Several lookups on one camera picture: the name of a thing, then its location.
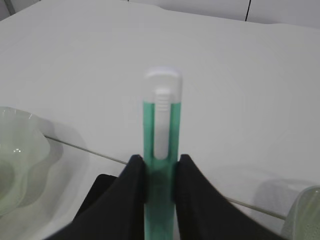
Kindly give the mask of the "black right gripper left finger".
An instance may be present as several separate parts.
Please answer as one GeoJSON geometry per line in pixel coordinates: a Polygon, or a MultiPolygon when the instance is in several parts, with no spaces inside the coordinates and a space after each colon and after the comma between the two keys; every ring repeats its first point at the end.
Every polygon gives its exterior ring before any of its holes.
{"type": "Polygon", "coordinates": [[[132,155],[109,189],[50,240],[143,240],[145,163],[132,155]]]}

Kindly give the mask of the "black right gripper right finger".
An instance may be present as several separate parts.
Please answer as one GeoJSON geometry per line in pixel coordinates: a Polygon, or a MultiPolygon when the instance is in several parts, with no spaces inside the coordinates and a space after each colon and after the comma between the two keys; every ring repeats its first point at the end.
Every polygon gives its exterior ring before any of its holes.
{"type": "Polygon", "coordinates": [[[280,240],[233,206],[183,154],[175,168],[174,198],[182,240],[280,240]]]}

